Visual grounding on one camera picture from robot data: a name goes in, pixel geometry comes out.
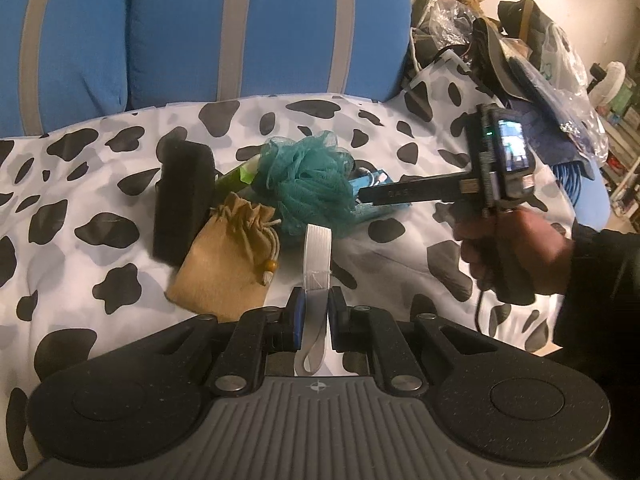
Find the person right hand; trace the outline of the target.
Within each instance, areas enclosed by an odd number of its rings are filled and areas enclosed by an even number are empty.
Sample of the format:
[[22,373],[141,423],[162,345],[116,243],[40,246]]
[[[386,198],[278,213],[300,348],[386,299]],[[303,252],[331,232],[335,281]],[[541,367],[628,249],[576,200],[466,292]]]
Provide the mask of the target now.
[[480,240],[489,237],[505,242],[514,252],[532,279],[536,294],[566,293],[575,242],[553,229],[544,218],[518,208],[454,225],[454,238],[461,243],[461,258],[469,265],[472,277],[485,288],[491,284],[491,265],[480,253]]

